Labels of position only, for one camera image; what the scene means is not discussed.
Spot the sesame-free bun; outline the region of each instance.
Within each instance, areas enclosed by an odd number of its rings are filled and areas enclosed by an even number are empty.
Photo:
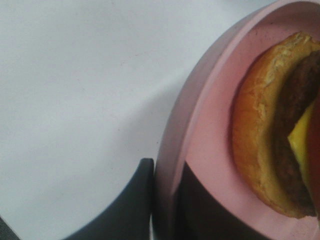
[[[304,214],[287,196],[274,167],[273,121],[285,80],[320,42],[298,32],[268,49],[251,66],[235,98],[232,148],[236,167],[266,205],[288,217]]]

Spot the cheeseburger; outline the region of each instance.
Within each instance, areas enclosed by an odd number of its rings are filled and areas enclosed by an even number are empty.
[[[288,217],[316,216],[319,206],[319,85],[320,42],[298,32],[253,63],[234,100],[236,167],[259,199]]]

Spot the beef patty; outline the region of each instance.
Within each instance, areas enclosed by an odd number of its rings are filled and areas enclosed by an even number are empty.
[[[284,83],[278,98],[274,119],[273,152],[276,173],[290,199],[305,215],[316,212],[302,180],[299,164],[290,147],[288,135],[316,98],[320,85],[320,51],[303,59]]]

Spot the yellow cheese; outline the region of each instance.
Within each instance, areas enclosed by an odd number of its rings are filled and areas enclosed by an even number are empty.
[[[291,149],[299,163],[302,180],[308,190],[310,189],[310,184],[308,174],[307,129],[313,108],[314,102],[306,108],[302,117],[295,124],[294,129],[288,136]]]

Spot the pink plate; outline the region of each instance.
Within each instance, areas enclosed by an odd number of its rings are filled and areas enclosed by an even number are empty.
[[[176,192],[187,162],[218,202],[268,238],[320,239],[315,217],[289,218],[258,200],[239,177],[230,151],[233,98],[248,67],[295,32],[320,39],[319,23],[319,0],[280,0],[239,21],[201,58],[172,110],[156,163],[155,219],[162,235],[173,231]]]

